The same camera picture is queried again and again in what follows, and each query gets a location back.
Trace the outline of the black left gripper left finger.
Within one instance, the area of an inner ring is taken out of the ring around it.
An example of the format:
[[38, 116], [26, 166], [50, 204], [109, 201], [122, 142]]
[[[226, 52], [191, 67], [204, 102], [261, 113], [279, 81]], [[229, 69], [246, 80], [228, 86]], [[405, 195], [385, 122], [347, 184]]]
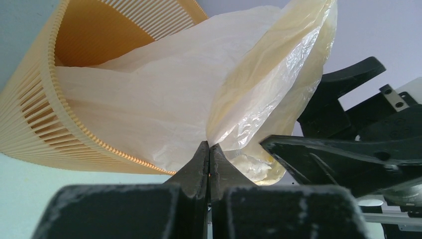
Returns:
[[35, 239], [207, 238], [210, 147], [162, 184], [91, 184], [61, 188], [47, 205]]

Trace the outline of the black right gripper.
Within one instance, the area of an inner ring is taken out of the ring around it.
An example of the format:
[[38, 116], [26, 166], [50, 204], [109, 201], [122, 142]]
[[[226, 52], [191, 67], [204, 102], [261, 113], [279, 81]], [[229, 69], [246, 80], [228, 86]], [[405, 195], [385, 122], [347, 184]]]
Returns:
[[[270, 135], [260, 145], [301, 185], [338, 185], [360, 197], [420, 184], [421, 77], [396, 90], [385, 85], [347, 111], [339, 102], [385, 71], [372, 56], [323, 74], [298, 118], [305, 137]], [[327, 139], [346, 134], [354, 141]]]

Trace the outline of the translucent cream trash bag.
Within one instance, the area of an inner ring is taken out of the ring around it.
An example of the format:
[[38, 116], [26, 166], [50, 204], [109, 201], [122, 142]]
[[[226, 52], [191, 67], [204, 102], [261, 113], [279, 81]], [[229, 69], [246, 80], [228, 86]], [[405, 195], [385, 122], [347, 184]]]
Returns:
[[258, 185], [285, 168], [260, 146], [291, 135], [321, 81], [337, 1], [293, 0], [216, 15], [106, 63], [57, 67], [65, 99], [109, 146], [167, 171], [201, 141]]

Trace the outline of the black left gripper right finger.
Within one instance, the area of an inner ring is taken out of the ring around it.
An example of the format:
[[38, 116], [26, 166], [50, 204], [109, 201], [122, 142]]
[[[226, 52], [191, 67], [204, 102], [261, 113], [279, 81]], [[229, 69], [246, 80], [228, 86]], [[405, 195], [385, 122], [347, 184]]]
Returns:
[[257, 186], [210, 148], [215, 239], [367, 239], [360, 208], [342, 187]]

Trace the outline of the yellow plastic trash bin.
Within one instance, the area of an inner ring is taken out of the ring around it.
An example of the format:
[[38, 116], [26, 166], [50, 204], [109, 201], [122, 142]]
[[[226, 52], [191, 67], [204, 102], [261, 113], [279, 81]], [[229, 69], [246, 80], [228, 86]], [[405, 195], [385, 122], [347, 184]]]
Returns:
[[0, 95], [0, 151], [33, 164], [173, 175], [113, 148], [68, 105], [56, 64], [102, 64], [207, 19], [195, 0], [62, 0]]

